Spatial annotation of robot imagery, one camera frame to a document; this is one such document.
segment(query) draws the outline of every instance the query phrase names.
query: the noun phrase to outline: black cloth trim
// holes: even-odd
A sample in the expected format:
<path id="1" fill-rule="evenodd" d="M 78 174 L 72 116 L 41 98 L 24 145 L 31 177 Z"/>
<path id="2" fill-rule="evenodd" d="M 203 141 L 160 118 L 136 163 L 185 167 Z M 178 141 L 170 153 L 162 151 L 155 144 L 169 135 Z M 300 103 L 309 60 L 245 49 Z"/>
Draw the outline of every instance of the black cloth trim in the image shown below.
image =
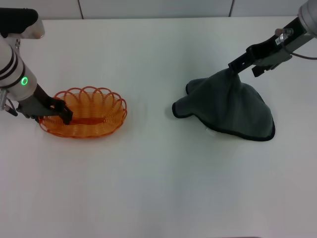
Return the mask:
<path id="1" fill-rule="evenodd" d="M 195 117 L 197 117 L 205 126 L 207 126 L 208 128 L 210 128 L 211 130 L 214 130 L 214 131 L 217 131 L 217 132 L 220 132 L 220 133 L 229 134 L 229 135 L 235 135 L 235 136 L 241 137 L 241 138 L 246 139 L 246 140 L 268 141 L 268 140 L 272 140 L 273 137 L 275 136 L 275 124 L 274 124 L 273 118 L 272 118 L 273 128 L 272 128 L 272 133 L 271 133 L 271 135 L 269 135 L 269 136 L 267 136 L 267 137 L 256 137 L 256 136 L 244 135 L 244 134 L 241 134 L 241 133 L 239 133 L 239 132 L 232 131 L 232 130 L 225 130 L 225 129 L 222 129 L 222 128 L 218 128 L 218 127 L 216 127 L 216 126 L 214 126 L 214 125 L 209 124 L 208 122 L 203 121 L 202 119 L 200 119 L 200 118 L 199 118 L 197 115 L 195 115 L 195 114 L 189 114 L 189 115 L 186 115 L 186 116 L 179 116 L 179 115 L 177 115 L 177 113 L 176 113 L 175 103 L 173 103 L 172 111 L 173 111 L 173 114 L 174 114 L 174 116 L 175 116 L 176 118 L 187 118 L 187 117 L 190 117 L 190 116 L 195 116 Z"/>

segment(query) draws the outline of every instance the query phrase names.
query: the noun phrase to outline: oval basket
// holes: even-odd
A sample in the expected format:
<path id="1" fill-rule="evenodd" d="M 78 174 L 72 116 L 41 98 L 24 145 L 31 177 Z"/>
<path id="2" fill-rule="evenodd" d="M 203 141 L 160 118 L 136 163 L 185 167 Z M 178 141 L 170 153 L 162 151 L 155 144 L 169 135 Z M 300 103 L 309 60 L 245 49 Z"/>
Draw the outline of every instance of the oval basket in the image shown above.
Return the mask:
<path id="1" fill-rule="evenodd" d="M 57 93 L 73 112 L 70 125 L 60 117 L 48 116 L 40 119 L 40 127 L 53 135 L 71 138 L 97 138 L 114 133 L 126 116 L 127 105 L 119 94 L 107 88 L 71 88 Z"/>

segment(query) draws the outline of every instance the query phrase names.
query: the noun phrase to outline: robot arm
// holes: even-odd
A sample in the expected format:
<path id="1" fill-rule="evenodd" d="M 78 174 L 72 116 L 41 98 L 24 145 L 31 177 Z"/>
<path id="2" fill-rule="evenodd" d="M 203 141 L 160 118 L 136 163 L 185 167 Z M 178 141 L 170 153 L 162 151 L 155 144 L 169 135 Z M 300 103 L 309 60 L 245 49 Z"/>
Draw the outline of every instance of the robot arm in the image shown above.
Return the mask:
<path id="1" fill-rule="evenodd" d="M 293 51 L 314 37 L 317 38 L 317 0 L 308 0 L 299 9 L 296 19 L 283 29 L 277 29 L 275 35 L 267 41 L 248 47 L 246 53 L 229 64 L 229 68 L 238 74 L 255 65 L 252 71 L 255 77 L 259 77 L 265 70 L 275 69 L 281 63 L 288 61 L 292 55 L 299 56 Z"/>
<path id="2" fill-rule="evenodd" d="M 37 84 L 37 79 L 19 55 L 19 40 L 12 47 L 6 37 L 39 39 L 44 27 L 35 10 L 0 8 L 0 110 L 14 116 L 13 108 L 6 104 L 11 99 L 19 103 L 18 112 L 38 121 L 43 116 L 60 116 L 65 124 L 72 119 L 72 111 L 63 100 L 49 97 Z"/>

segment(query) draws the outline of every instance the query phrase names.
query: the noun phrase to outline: cable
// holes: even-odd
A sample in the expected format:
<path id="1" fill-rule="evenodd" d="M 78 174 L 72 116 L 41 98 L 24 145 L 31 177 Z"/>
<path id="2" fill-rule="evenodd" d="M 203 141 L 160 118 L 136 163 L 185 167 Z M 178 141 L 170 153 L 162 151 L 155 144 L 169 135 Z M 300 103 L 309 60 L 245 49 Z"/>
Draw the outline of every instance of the cable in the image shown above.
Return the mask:
<path id="1" fill-rule="evenodd" d="M 230 8 L 230 11 L 229 11 L 229 16 L 228 16 L 228 17 L 231 17 L 232 10 L 233 10 L 233 6 L 234 6 L 234 2 L 235 2 L 235 0 L 232 0 L 232 3 L 231 3 L 231 8 Z"/>
<path id="2" fill-rule="evenodd" d="M 79 6 L 81 19 L 84 19 L 84 15 L 83 15 L 83 11 L 82 11 L 82 9 L 81 9 L 80 1 L 79 1 L 79 0 L 77 0 L 77 3 L 78 3 L 78 6 Z"/>
<path id="3" fill-rule="evenodd" d="M 16 112 L 15 107 L 14 107 L 12 101 L 11 101 L 9 98 L 7 98 L 7 100 L 10 102 L 12 109 Z"/>
<path id="4" fill-rule="evenodd" d="M 317 60 L 316 57 L 308 57 L 308 56 L 303 56 L 303 55 L 296 54 L 296 53 L 294 53 L 294 52 L 290 52 L 288 49 L 286 49 L 286 46 L 284 45 L 284 42 L 281 42 L 281 45 L 282 45 L 282 48 L 283 48 L 287 53 L 289 53 L 290 55 L 293 55 L 293 56 L 296 56 L 296 57 L 299 57 L 299 58 L 302 58 L 302 59 L 307 59 L 307 60 Z"/>

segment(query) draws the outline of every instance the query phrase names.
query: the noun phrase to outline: wire basket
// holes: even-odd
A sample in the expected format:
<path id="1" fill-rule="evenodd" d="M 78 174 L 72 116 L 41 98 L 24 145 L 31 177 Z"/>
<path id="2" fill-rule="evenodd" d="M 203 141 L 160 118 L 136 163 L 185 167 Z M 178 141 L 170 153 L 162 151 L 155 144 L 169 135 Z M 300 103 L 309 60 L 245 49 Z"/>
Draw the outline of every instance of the wire basket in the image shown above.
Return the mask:
<path id="1" fill-rule="evenodd" d="M 60 117 L 48 116 L 40 119 L 40 127 L 53 135 L 71 138 L 97 138 L 118 130 L 126 116 L 127 105 L 119 94 L 107 88 L 71 88 L 57 93 L 73 112 L 70 125 Z"/>

